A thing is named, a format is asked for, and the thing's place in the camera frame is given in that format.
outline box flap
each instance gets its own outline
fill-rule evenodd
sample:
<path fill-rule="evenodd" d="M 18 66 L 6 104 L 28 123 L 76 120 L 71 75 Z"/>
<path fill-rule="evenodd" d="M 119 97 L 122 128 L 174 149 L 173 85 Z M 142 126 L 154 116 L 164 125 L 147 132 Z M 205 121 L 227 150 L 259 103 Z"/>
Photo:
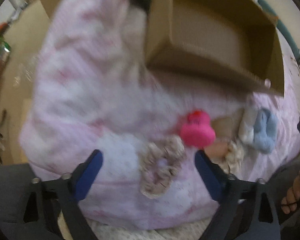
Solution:
<path fill-rule="evenodd" d="M 271 81 L 271 89 L 284 96 L 284 69 L 280 41 L 277 32 L 274 34 L 273 50 L 266 71 L 266 78 Z"/>
<path fill-rule="evenodd" d="M 151 0 L 146 36 L 146 62 L 171 41 L 172 0 Z"/>
<path fill-rule="evenodd" d="M 199 72 L 197 66 L 200 65 L 209 67 L 200 68 Z M 151 62 L 150 67 L 194 77 L 210 78 L 247 91 L 278 94 L 275 90 L 267 88 L 263 80 L 248 71 L 236 72 L 227 66 L 219 65 L 214 60 L 202 58 L 173 46 L 164 48 Z"/>

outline screw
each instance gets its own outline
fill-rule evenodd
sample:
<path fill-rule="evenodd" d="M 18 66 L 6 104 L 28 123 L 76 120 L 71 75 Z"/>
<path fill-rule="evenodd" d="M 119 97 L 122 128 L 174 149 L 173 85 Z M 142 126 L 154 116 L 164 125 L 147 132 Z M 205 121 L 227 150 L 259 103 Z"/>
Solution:
<path fill-rule="evenodd" d="M 37 183 L 39 183 L 40 182 L 40 178 L 34 178 L 34 179 L 32 179 L 31 180 L 31 182 L 32 182 L 32 184 L 37 184 Z"/>
<path fill-rule="evenodd" d="M 66 180 L 66 179 L 70 179 L 71 178 L 71 173 L 65 173 L 61 176 L 62 179 Z"/>

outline white sock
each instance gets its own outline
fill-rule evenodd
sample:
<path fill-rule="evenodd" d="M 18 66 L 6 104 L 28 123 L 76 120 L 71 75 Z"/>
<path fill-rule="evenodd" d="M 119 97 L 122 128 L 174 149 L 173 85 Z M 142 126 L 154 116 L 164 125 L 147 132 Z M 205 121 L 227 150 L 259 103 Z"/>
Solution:
<path fill-rule="evenodd" d="M 244 110 L 243 117 L 239 127 L 239 138 L 242 143 L 252 145 L 253 143 L 253 126 L 256 122 L 258 109 L 247 107 Z"/>

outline fuzzy pink toy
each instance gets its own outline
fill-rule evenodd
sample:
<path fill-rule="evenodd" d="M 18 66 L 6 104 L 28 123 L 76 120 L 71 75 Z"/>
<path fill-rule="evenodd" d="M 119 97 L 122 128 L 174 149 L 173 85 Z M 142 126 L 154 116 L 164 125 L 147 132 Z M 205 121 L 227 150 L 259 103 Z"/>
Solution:
<path fill-rule="evenodd" d="M 181 128 L 180 137 L 185 145 L 199 149 L 212 144 L 216 139 L 216 133 L 210 126 L 209 115 L 204 111 L 190 113 L 187 122 Z"/>

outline open cardboard box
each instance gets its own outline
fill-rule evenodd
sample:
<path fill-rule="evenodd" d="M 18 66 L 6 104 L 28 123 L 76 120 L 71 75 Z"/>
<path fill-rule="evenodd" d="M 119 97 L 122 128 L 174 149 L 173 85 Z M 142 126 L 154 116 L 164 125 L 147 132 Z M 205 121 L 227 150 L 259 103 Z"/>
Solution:
<path fill-rule="evenodd" d="M 284 95 L 275 22 L 252 0 L 152 0 L 146 64 Z"/>

